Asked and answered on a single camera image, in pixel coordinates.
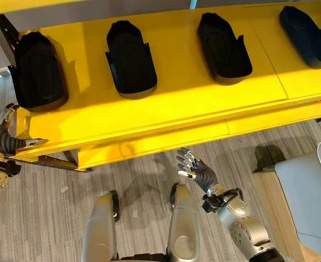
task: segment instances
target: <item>metal bracket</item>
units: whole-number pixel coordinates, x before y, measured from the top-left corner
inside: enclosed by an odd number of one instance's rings
[[[14,52],[19,44],[19,32],[4,14],[0,14],[0,29],[8,42],[11,50]]]

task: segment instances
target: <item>black foot tray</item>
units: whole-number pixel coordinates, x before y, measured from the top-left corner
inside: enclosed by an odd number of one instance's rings
[[[114,84],[124,98],[139,99],[156,89],[157,77],[149,44],[129,21],[112,24],[107,35],[106,53]]]
[[[9,66],[16,99],[31,112],[47,112],[68,100],[67,88],[56,52],[39,32],[24,35],[15,48],[16,68]]]
[[[314,69],[321,68],[321,29],[296,7],[284,7],[280,21],[306,63]]]
[[[236,39],[230,24],[218,14],[202,15],[198,35],[207,65],[217,83],[236,84],[252,73],[244,36]]]

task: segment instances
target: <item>silver robot leg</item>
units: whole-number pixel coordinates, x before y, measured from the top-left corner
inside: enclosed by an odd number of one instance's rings
[[[112,193],[104,192],[87,224],[81,262],[107,262],[117,260],[117,256]]]
[[[199,228],[191,193],[184,184],[175,184],[167,253],[170,262],[193,262],[199,258]]]

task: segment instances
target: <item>yellow table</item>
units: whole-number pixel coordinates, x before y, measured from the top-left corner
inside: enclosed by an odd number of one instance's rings
[[[41,28],[63,64],[69,100],[58,110],[17,112],[19,138],[48,143],[17,159],[79,148],[80,170],[179,146],[321,117],[321,69],[298,56],[278,22],[285,4],[170,11]],[[321,3],[293,4],[321,27]],[[210,77],[196,29],[218,13],[243,34],[253,73],[220,86]],[[154,94],[126,100],[105,57],[111,24],[129,20],[150,50],[158,76]]]

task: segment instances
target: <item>gray carpet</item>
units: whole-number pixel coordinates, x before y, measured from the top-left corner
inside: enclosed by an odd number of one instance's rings
[[[0,108],[11,101],[15,101],[11,79],[0,79]],[[315,151],[320,141],[321,123],[307,121],[190,148],[216,171],[225,187],[243,189],[246,202],[273,238],[251,176],[257,168],[256,155],[268,165],[280,157],[276,148],[292,158]],[[199,187],[178,177],[175,155],[175,151],[158,153],[100,166],[88,174],[23,164],[2,194],[0,262],[79,261],[94,201],[110,189],[118,191],[122,208],[116,224],[120,257],[163,253],[171,217],[168,197],[177,181],[185,182],[197,200],[201,261],[246,261],[216,215],[201,209]]]

